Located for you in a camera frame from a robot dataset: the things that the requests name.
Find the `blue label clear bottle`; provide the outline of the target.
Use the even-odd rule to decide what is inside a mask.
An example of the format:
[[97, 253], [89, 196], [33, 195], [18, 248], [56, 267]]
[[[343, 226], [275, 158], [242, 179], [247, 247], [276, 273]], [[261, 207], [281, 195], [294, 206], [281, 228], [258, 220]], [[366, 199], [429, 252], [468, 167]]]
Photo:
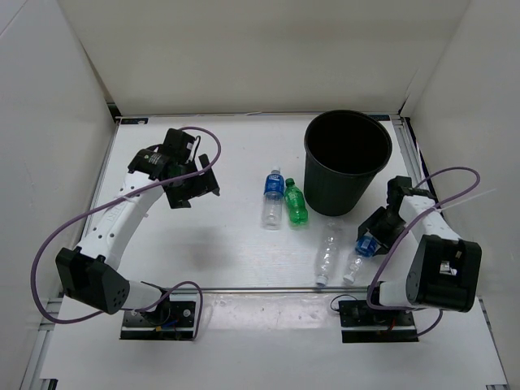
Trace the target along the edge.
[[284, 199], [284, 178], [279, 167], [273, 167], [267, 175], [262, 208], [262, 225], [266, 229], [277, 230], [282, 219]]

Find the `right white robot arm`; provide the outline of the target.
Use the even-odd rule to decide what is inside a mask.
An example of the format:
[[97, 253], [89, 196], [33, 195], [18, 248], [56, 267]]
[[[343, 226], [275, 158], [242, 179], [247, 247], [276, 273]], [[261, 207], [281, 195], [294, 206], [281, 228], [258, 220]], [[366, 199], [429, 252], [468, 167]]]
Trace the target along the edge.
[[387, 205], [359, 227], [355, 249], [364, 258], [382, 255], [388, 265], [408, 234], [418, 242], [410, 269], [398, 279], [373, 279], [366, 297], [367, 319], [382, 325], [395, 310], [470, 311], [479, 278], [480, 245], [462, 239], [447, 224], [429, 191], [413, 187], [407, 176], [397, 176], [388, 181]]

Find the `small blue label bottle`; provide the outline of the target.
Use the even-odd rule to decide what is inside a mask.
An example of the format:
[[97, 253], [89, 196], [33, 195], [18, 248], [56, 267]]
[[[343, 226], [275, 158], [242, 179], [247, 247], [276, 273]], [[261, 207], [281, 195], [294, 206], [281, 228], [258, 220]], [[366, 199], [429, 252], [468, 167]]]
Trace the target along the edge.
[[353, 284], [362, 268], [363, 263], [375, 256], [379, 249], [378, 241], [371, 235], [364, 235], [359, 238], [353, 251], [349, 254], [343, 274], [343, 281], [346, 284]]

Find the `clear plastic bottle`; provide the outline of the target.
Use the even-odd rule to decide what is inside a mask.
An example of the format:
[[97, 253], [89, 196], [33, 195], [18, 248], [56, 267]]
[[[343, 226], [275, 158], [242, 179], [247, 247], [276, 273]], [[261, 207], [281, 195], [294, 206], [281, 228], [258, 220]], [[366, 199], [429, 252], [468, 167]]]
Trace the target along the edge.
[[328, 285], [338, 263], [345, 224], [340, 219], [326, 222], [315, 258], [315, 284], [318, 288]]

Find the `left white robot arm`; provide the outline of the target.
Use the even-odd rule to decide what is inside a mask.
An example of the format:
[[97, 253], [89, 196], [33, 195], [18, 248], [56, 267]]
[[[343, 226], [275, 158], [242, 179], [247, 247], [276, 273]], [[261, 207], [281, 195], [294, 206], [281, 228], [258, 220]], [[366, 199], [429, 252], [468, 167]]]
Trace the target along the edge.
[[74, 249], [59, 251], [56, 265], [65, 295], [107, 314], [135, 310], [153, 325], [165, 323], [171, 307], [163, 290], [125, 279], [118, 272], [119, 264], [142, 219], [160, 197], [167, 197], [172, 209], [180, 209], [188, 208], [194, 197], [219, 194], [209, 165], [205, 154], [194, 161], [187, 151], [140, 150], [128, 166], [118, 204], [102, 213]]

